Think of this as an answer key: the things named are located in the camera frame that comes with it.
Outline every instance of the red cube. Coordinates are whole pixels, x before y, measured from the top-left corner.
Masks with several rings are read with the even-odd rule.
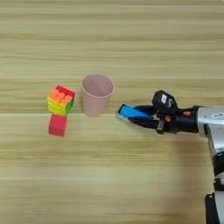
[[[49,123],[49,134],[63,137],[67,128],[67,117],[62,115],[52,115]]]
[[[58,85],[56,87],[56,89],[58,89],[61,93],[64,93],[65,95],[67,94],[67,89],[62,87],[62,86],[60,86],[60,85]]]

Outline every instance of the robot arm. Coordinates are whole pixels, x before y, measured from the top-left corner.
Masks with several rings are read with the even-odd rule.
[[[178,108],[174,97],[160,90],[154,94],[151,106],[122,105],[118,115],[155,129],[158,134],[184,131],[200,133],[208,139],[215,192],[206,196],[206,224],[224,224],[224,107]]]

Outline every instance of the rubik's cube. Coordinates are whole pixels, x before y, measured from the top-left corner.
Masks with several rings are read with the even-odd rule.
[[[67,116],[74,105],[75,92],[57,86],[48,96],[48,110],[59,116]]]

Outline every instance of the pink cup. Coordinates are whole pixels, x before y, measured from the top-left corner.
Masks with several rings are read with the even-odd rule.
[[[87,116],[99,116],[114,92],[112,81],[105,75],[90,74],[81,82],[82,108]]]

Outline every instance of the wooden table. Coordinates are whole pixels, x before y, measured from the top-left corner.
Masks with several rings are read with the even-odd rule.
[[[155,91],[180,107],[224,104],[221,0],[0,2],[0,223],[205,223],[207,141],[118,120]],[[80,82],[108,75],[104,115],[82,114]],[[46,95],[75,89],[66,137],[47,134]]]

